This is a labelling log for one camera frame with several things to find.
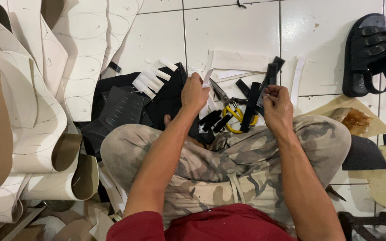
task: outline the man's left arm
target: man's left arm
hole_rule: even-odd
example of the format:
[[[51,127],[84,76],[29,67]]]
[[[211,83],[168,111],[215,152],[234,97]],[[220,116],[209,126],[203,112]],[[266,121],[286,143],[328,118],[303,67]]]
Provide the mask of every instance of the man's left arm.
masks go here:
[[[181,93],[182,107],[142,160],[129,192],[124,217],[142,211],[162,214],[165,190],[174,175],[189,129],[208,100],[199,74],[193,73]]]

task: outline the man's right arm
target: man's right arm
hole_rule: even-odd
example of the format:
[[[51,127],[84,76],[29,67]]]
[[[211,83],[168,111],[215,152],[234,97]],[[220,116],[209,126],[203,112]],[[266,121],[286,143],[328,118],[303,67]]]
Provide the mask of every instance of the man's right arm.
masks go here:
[[[345,241],[335,208],[293,131],[293,105],[286,87],[269,85],[265,123],[281,155],[284,200],[303,241]]]

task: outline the yellow scissor handle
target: yellow scissor handle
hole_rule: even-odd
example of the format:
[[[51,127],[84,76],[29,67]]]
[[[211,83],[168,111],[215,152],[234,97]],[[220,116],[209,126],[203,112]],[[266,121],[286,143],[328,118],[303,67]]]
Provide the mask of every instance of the yellow scissor handle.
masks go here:
[[[226,115],[226,110],[228,111],[228,112],[230,112],[239,122],[242,122],[242,120],[244,119],[244,115],[243,115],[243,113],[242,113],[242,111],[239,109],[239,108],[236,108],[236,112],[238,112],[238,114],[236,114],[229,106],[226,106],[223,110],[222,110],[222,114],[223,114],[223,116],[225,116]],[[257,115],[255,115],[254,116],[254,120],[253,120],[253,122],[252,123],[250,123],[250,126],[253,126],[253,125],[255,125],[256,123],[257,123],[257,120],[258,120],[259,118],[258,118],[258,116]],[[236,133],[236,134],[241,134],[241,133],[243,133],[242,131],[240,131],[240,130],[235,130],[235,129],[233,129],[228,123],[226,124],[226,127],[229,129],[229,131],[231,131],[231,132],[233,132],[233,133]]]

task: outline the scissors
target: scissors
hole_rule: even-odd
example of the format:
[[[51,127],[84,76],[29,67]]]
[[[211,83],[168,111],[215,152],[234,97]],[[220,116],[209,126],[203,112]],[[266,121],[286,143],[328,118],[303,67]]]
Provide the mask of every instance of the scissors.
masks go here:
[[[215,83],[215,81],[213,81],[211,78],[209,79],[209,82],[211,83],[212,88],[216,92],[217,97],[223,102],[224,109],[222,110],[222,115],[225,116],[227,112],[230,112],[236,119],[238,119],[239,122],[242,122],[242,120],[244,119],[244,113],[239,109],[238,104],[236,104],[236,102],[233,99],[229,98],[226,95],[226,93],[220,88],[220,86],[218,86],[217,83]],[[232,110],[229,104],[232,104],[235,110]],[[258,116],[255,115],[253,122],[250,123],[250,126],[255,125],[257,123],[257,119],[258,119]],[[229,131],[233,133],[236,133],[236,134],[243,133],[240,130],[233,129],[228,123],[226,124],[226,127]]]

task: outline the black sandal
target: black sandal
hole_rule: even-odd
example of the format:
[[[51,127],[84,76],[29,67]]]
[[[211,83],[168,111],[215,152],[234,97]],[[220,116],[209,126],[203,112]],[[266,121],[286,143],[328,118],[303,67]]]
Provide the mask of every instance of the black sandal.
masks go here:
[[[372,76],[386,78],[386,18],[380,13],[368,14],[354,24],[346,40],[345,71],[342,86],[348,97],[386,92],[373,86]]]

